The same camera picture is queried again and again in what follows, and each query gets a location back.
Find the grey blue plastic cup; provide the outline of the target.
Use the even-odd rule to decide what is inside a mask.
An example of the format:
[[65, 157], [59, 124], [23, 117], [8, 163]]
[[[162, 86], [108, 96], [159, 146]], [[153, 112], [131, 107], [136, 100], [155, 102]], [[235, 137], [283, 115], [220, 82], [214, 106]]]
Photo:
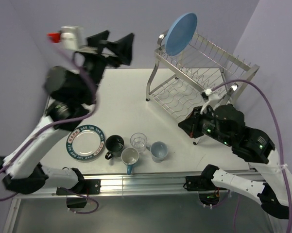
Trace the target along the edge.
[[157, 141], [150, 146], [150, 153], [152, 155], [152, 160], [156, 163], [160, 163], [167, 157], [169, 150], [165, 143]]

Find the stainless steel dish rack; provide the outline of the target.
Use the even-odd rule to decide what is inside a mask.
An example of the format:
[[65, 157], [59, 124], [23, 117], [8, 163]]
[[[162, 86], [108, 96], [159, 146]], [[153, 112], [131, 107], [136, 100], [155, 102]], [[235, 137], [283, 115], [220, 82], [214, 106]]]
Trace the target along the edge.
[[163, 32], [157, 40], [155, 66], [146, 85], [146, 101], [158, 103], [176, 122], [183, 121], [194, 107], [204, 103], [201, 92], [205, 89], [217, 86], [220, 104], [236, 103], [247, 85], [226, 82], [250, 81], [260, 68], [247, 64], [198, 33], [176, 56], [166, 52], [166, 39], [167, 32]]

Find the blue plastic plate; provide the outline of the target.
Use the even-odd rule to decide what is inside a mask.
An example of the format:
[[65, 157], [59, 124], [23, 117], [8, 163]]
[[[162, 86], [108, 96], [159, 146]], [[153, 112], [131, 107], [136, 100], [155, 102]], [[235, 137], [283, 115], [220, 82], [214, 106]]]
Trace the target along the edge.
[[165, 50], [168, 56], [176, 56], [192, 40], [197, 28], [198, 17], [195, 13], [181, 15], [169, 28], [165, 37]]

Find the black mug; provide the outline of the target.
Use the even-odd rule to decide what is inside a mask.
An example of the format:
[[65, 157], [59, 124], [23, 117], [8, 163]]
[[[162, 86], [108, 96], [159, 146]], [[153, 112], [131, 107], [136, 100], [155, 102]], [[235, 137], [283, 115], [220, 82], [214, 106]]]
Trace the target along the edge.
[[108, 150], [105, 155], [106, 160], [120, 157], [122, 150], [124, 149], [124, 139], [119, 135], [112, 135], [107, 138], [105, 147]]

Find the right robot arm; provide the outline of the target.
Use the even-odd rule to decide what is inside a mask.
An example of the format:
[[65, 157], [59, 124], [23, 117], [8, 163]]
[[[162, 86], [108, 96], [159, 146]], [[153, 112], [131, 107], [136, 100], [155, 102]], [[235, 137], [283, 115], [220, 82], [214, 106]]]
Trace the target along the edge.
[[208, 106], [205, 113], [201, 113], [201, 109], [195, 107], [178, 127], [190, 138], [206, 135], [230, 147], [232, 153], [254, 167], [264, 181], [255, 182], [207, 165], [201, 175], [187, 176], [184, 188], [188, 191], [229, 189], [256, 201], [268, 214], [288, 219], [288, 196], [279, 154], [270, 137], [262, 130], [246, 126], [244, 114], [232, 104], [216, 109]]

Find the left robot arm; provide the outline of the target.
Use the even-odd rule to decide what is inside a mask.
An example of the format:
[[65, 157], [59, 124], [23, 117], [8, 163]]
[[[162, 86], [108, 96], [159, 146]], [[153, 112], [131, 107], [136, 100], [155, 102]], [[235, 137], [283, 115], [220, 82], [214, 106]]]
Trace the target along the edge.
[[135, 35], [129, 33], [109, 41], [109, 31], [83, 37], [78, 27], [63, 27], [47, 34], [52, 43], [84, 57], [74, 73], [62, 66], [52, 67], [46, 76], [45, 91], [53, 99], [36, 128], [10, 155], [0, 156], [0, 174], [6, 190], [14, 194], [31, 194], [43, 187], [64, 189], [79, 194], [86, 181], [77, 168], [51, 168], [41, 159], [62, 138], [74, 132], [80, 123], [92, 116], [98, 106], [97, 89], [107, 67], [130, 65]]

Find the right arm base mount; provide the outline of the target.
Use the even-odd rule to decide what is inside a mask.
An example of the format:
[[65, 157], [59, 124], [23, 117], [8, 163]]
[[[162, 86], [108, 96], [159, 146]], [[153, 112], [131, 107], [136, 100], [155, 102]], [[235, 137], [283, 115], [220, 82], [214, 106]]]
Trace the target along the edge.
[[183, 188], [188, 192], [197, 192], [204, 208], [212, 209], [223, 204], [231, 197], [230, 191], [216, 187], [211, 181], [199, 176], [186, 176]]

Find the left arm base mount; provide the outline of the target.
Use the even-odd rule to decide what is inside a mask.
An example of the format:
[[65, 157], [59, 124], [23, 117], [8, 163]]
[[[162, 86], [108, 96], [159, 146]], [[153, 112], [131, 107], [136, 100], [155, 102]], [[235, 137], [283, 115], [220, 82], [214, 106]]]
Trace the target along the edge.
[[[91, 197], [100, 193], [101, 180], [100, 179], [85, 179], [82, 184], [78, 184], [76, 188], [67, 189], [58, 187], [56, 189], [57, 196], [67, 196], [66, 206], [69, 211], [85, 215], [91, 214], [98, 210], [99, 203]], [[81, 211], [87, 204], [96, 204], [95, 208], [91, 211]]]

